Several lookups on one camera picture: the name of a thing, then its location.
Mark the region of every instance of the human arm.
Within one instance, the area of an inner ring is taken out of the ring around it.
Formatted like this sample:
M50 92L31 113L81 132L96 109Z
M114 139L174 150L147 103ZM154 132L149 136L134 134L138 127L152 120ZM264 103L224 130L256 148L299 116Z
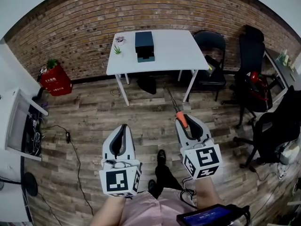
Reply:
M124 197L109 197L94 215L90 226L118 226L126 200Z
M222 204L211 177L196 180L195 188L197 193L198 210L205 209L216 204Z

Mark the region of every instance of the black box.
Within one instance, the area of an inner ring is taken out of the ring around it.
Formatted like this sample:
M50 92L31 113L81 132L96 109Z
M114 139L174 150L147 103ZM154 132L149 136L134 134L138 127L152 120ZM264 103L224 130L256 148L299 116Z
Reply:
M154 41L151 32L136 32L135 50L138 62L155 61Z

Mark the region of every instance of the blue screen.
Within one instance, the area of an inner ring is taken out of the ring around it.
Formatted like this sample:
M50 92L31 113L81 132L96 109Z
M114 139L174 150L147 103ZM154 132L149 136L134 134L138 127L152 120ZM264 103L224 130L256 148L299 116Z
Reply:
M184 217L184 220L186 223L190 224L191 226L202 226L220 217L223 217L229 213L231 213L231 211L228 209L225 209L223 207L216 207L214 209L205 212Z

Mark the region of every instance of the orange-handled tool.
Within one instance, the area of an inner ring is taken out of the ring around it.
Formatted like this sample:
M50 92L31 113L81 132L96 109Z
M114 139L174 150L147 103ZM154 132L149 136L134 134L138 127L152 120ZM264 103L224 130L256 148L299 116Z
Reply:
M184 126L184 128L187 128L188 124L187 124L187 121L186 121L186 119L184 117L184 113L179 109L177 103L175 102L173 96L171 95L171 93L170 93L170 91L169 91L169 89L168 89L168 87L167 87L167 85L165 83L164 83L164 86L166 87L166 89L167 89L167 91L168 91L168 93L169 93L169 95L171 97L171 100L172 100L172 102L174 104L176 118L182 123L182 125Z

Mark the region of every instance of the purple plant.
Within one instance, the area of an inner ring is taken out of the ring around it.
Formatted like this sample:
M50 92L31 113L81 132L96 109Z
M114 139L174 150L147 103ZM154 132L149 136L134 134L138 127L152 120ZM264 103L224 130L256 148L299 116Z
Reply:
M122 41L125 41L126 39L125 39L125 37L120 36L120 37L116 37L115 40L116 40L117 42L122 42Z

